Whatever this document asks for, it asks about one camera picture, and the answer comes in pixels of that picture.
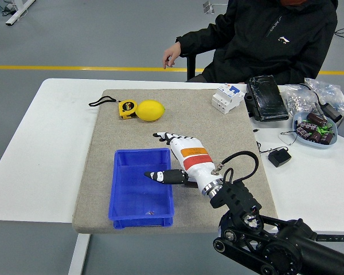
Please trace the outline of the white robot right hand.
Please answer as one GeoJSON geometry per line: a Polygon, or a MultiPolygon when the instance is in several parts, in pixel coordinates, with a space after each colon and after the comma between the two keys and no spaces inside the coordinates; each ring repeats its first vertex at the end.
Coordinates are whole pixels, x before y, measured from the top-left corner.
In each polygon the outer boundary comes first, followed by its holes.
{"type": "Polygon", "coordinates": [[[148,171],[144,173],[146,177],[162,184],[186,184],[190,178],[193,178],[204,195],[208,195],[212,189],[222,185],[222,176],[212,173],[215,165],[200,140],[169,132],[157,132],[153,136],[170,146],[181,168],[148,171]]]}

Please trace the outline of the person's hand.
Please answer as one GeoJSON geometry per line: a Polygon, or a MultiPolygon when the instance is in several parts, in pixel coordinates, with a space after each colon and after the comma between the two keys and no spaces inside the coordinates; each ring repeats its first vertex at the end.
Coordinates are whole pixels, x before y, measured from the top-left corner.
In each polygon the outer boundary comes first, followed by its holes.
{"type": "Polygon", "coordinates": [[[166,69],[167,67],[172,68],[175,65],[175,60],[180,56],[180,54],[181,44],[177,41],[171,47],[164,51],[162,57],[163,69],[166,69]]]}

